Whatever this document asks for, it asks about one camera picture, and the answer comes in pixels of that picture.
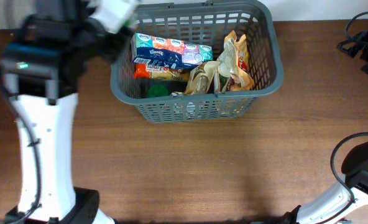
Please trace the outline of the green lid jar white label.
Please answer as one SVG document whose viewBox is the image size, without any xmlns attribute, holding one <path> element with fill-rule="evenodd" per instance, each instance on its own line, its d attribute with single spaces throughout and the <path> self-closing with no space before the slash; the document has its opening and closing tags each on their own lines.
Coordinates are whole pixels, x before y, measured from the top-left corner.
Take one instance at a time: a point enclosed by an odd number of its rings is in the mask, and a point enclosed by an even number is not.
<svg viewBox="0 0 368 224">
<path fill-rule="evenodd" d="M 168 95 L 169 95 L 169 91 L 163 85 L 153 85 L 147 91 L 148 98 L 157 98 L 157 97 L 163 97 L 163 96 L 168 96 Z"/>
</svg>

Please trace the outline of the sliced bread paper bag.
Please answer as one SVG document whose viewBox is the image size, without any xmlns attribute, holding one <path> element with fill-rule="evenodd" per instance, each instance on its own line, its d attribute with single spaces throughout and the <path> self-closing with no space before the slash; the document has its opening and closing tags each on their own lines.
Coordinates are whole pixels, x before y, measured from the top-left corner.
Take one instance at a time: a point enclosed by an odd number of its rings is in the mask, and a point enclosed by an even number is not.
<svg viewBox="0 0 368 224">
<path fill-rule="evenodd" d="M 184 92 L 174 91 L 172 96 L 204 95 L 208 92 L 219 62 L 209 61 L 197 66 L 190 72 L 190 78 Z"/>
</svg>

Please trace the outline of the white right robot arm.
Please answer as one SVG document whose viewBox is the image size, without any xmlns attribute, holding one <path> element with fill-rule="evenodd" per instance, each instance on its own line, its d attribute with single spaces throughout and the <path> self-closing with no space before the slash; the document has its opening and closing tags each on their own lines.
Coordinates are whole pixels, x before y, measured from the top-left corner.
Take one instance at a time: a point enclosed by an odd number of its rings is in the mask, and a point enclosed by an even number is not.
<svg viewBox="0 0 368 224">
<path fill-rule="evenodd" d="M 350 57 L 354 57 L 361 50 L 361 59 L 366 61 L 362 71 L 368 74 L 368 30 L 354 36 L 348 35 L 337 48 Z M 352 211 L 368 205 L 368 141 L 349 151 L 341 166 L 342 176 L 339 176 L 334 168 L 335 155 L 344 143 L 367 136 L 368 132 L 361 132 L 341 140 L 333 149 L 330 158 L 336 183 L 312 202 L 287 212 L 278 222 L 337 223 Z"/>
</svg>

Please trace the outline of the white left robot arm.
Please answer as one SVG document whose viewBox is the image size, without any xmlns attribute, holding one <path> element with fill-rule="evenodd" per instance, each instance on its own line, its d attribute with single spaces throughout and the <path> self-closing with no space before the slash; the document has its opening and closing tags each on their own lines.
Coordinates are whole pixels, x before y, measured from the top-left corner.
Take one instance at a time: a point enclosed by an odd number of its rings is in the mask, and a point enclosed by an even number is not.
<svg viewBox="0 0 368 224">
<path fill-rule="evenodd" d="M 115 60 L 138 2 L 36 1 L 0 59 L 0 91 L 19 132 L 22 190 L 3 223 L 113 223 L 99 192 L 75 187 L 71 144 L 79 79 L 95 57 Z"/>
</svg>

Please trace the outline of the beige snack bag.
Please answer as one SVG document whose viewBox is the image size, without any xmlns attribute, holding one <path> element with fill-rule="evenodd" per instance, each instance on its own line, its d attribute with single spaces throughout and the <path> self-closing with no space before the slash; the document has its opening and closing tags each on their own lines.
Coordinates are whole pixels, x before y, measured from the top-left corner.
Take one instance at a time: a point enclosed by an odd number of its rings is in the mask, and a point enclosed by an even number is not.
<svg viewBox="0 0 368 224">
<path fill-rule="evenodd" d="M 214 74 L 214 92 L 247 91 L 254 86 L 249 75 L 249 51 L 247 49 L 246 35 L 237 39 L 232 30 L 224 38 L 224 50 L 217 61 L 219 66 Z"/>
</svg>

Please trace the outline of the orange spaghetti packet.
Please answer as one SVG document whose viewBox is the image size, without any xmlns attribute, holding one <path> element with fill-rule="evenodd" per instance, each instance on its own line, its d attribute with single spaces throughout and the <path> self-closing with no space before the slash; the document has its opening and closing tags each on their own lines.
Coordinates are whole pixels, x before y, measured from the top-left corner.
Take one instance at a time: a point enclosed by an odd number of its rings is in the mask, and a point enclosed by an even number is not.
<svg viewBox="0 0 368 224">
<path fill-rule="evenodd" d="M 154 79 L 161 81 L 187 82 L 190 77 L 189 70 L 175 70 L 168 67 L 146 65 L 138 63 L 134 72 L 134 78 Z"/>
</svg>

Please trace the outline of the blue tissue multipack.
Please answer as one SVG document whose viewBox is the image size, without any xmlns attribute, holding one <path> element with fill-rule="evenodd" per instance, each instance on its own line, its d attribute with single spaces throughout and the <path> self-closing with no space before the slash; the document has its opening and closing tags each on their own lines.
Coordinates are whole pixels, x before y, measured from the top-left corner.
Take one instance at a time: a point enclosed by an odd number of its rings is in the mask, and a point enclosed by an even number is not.
<svg viewBox="0 0 368 224">
<path fill-rule="evenodd" d="M 191 70 L 213 60 L 213 48 L 178 39 L 135 33 L 131 40 L 132 61 L 171 69 Z"/>
</svg>

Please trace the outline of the green lid pesto jar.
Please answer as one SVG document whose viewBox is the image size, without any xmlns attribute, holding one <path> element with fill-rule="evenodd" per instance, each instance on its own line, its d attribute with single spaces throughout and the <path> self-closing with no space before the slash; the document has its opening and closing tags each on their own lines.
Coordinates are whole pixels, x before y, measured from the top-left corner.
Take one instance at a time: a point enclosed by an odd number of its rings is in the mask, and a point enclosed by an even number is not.
<svg viewBox="0 0 368 224">
<path fill-rule="evenodd" d="M 128 19 L 125 23 L 124 23 L 124 27 L 129 28 L 129 29 L 134 29 L 136 26 L 135 21 L 133 19 Z"/>
</svg>

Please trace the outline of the grey plastic basket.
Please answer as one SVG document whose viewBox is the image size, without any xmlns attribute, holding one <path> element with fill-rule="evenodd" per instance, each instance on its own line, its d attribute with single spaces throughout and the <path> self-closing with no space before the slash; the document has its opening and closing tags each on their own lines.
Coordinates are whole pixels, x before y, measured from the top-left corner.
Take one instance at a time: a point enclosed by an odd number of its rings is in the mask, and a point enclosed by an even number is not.
<svg viewBox="0 0 368 224">
<path fill-rule="evenodd" d="M 206 44 L 217 57 L 224 37 L 234 30 L 246 35 L 249 73 L 255 82 L 249 91 L 209 92 L 195 96 L 147 98 L 157 80 L 135 79 L 131 47 L 126 46 L 111 66 L 111 91 L 122 102 L 134 105 L 155 123 L 241 116 L 258 97 L 279 89 L 284 79 L 272 15 L 260 1 L 204 1 L 187 4 L 143 4 L 137 10 L 139 33 Z"/>
</svg>

